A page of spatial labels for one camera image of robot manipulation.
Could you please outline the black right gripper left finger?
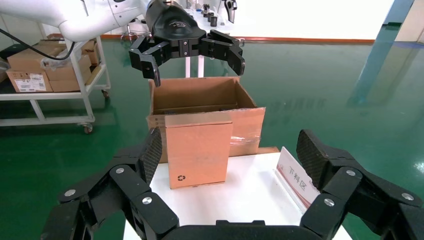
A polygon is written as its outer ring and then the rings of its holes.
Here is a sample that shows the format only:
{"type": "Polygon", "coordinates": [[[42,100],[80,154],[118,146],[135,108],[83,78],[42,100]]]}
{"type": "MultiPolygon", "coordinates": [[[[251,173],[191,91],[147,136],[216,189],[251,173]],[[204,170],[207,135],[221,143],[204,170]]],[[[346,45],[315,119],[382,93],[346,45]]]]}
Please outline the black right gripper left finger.
{"type": "Polygon", "coordinates": [[[91,240],[108,217],[122,212],[141,239],[163,239],[180,223],[150,186],[162,152],[160,129],[151,128],[142,143],[121,149],[106,167],[61,192],[41,238],[91,240]]]}

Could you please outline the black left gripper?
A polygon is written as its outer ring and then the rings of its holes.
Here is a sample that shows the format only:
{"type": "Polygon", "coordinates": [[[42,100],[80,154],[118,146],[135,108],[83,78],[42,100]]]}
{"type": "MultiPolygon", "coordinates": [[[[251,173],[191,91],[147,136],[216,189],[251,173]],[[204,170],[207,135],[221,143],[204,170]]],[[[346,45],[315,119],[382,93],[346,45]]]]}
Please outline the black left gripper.
{"type": "Polygon", "coordinates": [[[131,66],[156,87],[161,86],[159,66],[175,58],[202,55],[226,61],[238,76],[244,74],[246,61],[240,41],[217,30],[207,34],[180,6],[152,0],[145,20],[152,37],[139,36],[128,52],[131,66]]]}

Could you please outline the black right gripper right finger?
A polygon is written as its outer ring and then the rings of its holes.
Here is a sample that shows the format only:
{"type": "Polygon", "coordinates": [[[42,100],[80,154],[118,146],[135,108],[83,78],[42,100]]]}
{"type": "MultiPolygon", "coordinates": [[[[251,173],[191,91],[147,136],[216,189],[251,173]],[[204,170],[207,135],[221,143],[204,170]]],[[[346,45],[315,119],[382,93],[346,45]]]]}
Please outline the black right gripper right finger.
{"type": "Polygon", "coordinates": [[[348,151],[324,144],[309,129],[299,132],[296,153],[319,192],[301,227],[330,240],[352,214],[383,240],[423,239],[424,203],[419,196],[367,171],[348,151]]]}

